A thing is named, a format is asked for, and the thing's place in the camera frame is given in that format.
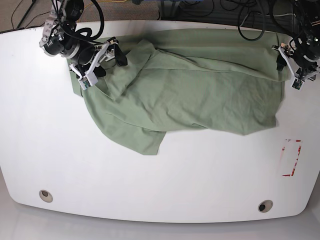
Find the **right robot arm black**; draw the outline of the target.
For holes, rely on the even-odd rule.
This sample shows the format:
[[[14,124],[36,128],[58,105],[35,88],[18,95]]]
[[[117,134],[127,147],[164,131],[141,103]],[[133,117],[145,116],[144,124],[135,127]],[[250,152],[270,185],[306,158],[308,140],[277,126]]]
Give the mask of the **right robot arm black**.
[[[120,67],[128,65],[115,37],[104,43],[97,41],[104,31],[105,19],[96,0],[91,1],[99,16],[99,29],[95,35],[89,27],[76,29],[77,21],[85,10],[82,0],[52,0],[51,3],[51,11],[45,20],[39,42],[48,56],[61,55],[69,59],[70,68],[79,80],[88,79],[91,73],[96,78],[104,77],[106,72],[101,66],[103,61],[115,60]]]

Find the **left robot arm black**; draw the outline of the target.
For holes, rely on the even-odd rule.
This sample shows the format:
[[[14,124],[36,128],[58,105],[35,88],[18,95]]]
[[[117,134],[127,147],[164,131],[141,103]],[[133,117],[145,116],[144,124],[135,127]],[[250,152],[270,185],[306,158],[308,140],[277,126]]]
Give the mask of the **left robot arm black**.
[[[298,32],[282,27],[273,14],[275,0],[269,2],[269,16],[272,22],[285,34],[292,37],[289,44],[274,45],[278,51],[277,70],[288,67],[294,76],[293,87],[299,89],[306,80],[314,81],[320,73],[320,2],[318,0],[291,0]]]

